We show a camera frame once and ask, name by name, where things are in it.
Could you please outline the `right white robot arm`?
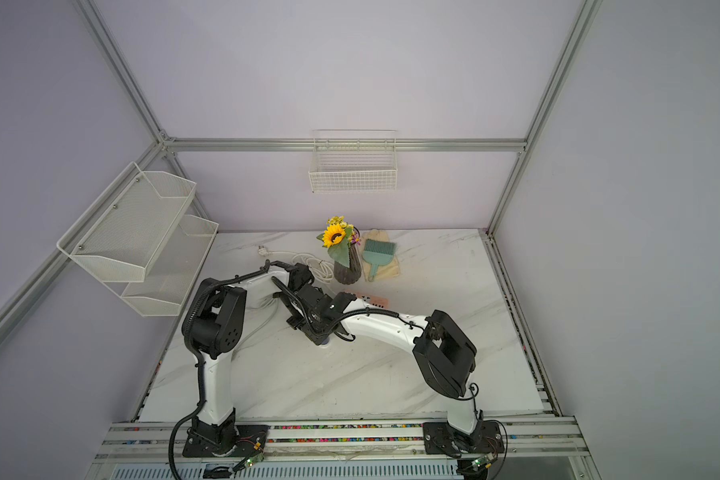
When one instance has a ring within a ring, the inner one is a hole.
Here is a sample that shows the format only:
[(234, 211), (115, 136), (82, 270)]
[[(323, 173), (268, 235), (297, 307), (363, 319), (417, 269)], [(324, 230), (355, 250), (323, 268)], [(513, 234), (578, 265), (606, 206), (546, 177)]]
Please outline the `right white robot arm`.
[(334, 297), (304, 288), (277, 297), (290, 311), (288, 324), (317, 345), (334, 335), (344, 341), (367, 337), (412, 355), (424, 383), (449, 401), (444, 421), (422, 424), (425, 452), (458, 459), (486, 455), (495, 460), (507, 450), (498, 420), (486, 420), (477, 407), (479, 387), (470, 380), (477, 348), (444, 311), (407, 315), (376, 307), (356, 295)]

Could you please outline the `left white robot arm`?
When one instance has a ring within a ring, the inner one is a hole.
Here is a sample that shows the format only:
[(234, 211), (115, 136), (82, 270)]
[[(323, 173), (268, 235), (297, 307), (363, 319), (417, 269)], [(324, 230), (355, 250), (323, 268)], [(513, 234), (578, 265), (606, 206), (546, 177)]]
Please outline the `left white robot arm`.
[(323, 291), (314, 285), (307, 265), (269, 262), (232, 279), (207, 278), (200, 283), (181, 325), (184, 345), (195, 357), (199, 399), (195, 409), (173, 427), (170, 442), (187, 427), (184, 458), (246, 458), (261, 452), (270, 427), (236, 422), (231, 396), (231, 358), (242, 342), (247, 300), (261, 293), (286, 306), (287, 324), (322, 345), (330, 337), (312, 310)]

